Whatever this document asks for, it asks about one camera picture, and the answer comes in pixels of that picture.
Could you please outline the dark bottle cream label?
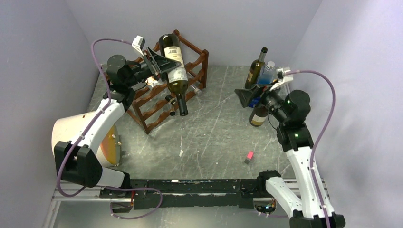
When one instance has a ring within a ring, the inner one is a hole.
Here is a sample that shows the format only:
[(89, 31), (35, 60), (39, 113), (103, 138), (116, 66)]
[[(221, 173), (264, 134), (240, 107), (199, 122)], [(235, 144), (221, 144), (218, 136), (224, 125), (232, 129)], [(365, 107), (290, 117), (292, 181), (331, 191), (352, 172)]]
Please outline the dark bottle cream label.
[(185, 93), (188, 89), (188, 77), (184, 67), (180, 41), (175, 34), (165, 34), (159, 38), (160, 53), (162, 56), (180, 62), (180, 66), (168, 72), (167, 85), (177, 99), (180, 116), (188, 115)]

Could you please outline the green wine bottle silver cap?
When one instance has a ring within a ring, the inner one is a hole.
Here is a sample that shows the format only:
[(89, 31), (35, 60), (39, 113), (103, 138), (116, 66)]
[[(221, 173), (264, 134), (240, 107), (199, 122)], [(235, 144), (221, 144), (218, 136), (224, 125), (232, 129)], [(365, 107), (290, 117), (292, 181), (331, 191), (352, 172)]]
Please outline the green wine bottle silver cap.
[(265, 57), (266, 57), (267, 51), (268, 51), (268, 48), (263, 47), (261, 49), (259, 57), (251, 63), (251, 66), (249, 68), (249, 73), (248, 73), (248, 76), (247, 76), (245, 84), (244, 84), (245, 89), (250, 89), (253, 87), (254, 84), (256, 84), (260, 71), (261, 71), (262, 67), (265, 65)]

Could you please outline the dark bottle gold foil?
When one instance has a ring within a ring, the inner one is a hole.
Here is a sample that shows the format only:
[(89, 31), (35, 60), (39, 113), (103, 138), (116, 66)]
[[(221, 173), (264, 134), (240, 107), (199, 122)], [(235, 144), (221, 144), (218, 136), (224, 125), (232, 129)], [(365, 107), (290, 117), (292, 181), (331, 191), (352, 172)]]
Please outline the dark bottle gold foil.
[(264, 106), (255, 106), (249, 117), (249, 123), (254, 127), (260, 127), (264, 124), (268, 116), (268, 110)]

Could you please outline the blue labelled clear bottle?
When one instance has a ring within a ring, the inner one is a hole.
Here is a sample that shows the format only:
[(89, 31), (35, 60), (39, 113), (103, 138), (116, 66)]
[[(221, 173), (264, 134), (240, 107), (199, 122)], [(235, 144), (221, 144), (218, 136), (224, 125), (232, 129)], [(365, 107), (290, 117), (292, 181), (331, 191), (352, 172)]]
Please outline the blue labelled clear bottle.
[(256, 84), (270, 84), (275, 79), (275, 63), (267, 62), (261, 69)]

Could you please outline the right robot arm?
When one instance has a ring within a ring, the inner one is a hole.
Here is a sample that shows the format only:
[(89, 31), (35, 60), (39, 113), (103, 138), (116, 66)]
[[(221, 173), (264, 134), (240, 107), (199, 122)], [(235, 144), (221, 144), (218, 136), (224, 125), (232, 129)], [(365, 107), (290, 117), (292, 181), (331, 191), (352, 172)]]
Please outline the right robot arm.
[(292, 91), (281, 98), (273, 85), (254, 85), (251, 89), (235, 89), (242, 107), (260, 97), (257, 108), (264, 108), (279, 122), (277, 139), (293, 168), (299, 196), (274, 171), (263, 174), (256, 185), (259, 195), (272, 195), (289, 218), (291, 228), (343, 228), (343, 215), (336, 214), (317, 170), (314, 142), (305, 124), (309, 114), (310, 97), (301, 90)]

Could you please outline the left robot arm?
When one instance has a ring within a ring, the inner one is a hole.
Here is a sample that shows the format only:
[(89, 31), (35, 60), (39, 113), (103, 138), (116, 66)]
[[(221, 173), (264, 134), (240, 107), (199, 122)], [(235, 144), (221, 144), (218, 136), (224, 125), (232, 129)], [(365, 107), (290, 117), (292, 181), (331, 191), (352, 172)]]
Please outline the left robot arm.
[(131, 193), (128, 173), (103, 167), (96, 151), (107, 132), (125, 114), (132, 103), (135, 84), (151, 76), (178, 69), (180, 62), (161, 56), (151, 49), (143, 53), (143, 62), (128, 61), (113, 55), (107, 61), (106, 73), (111, 86), (85, 128), (67, 142), (58, 141), (53, 152), (58, 181), (69, 181), (83, 187), (102, 186), (124, 198)]

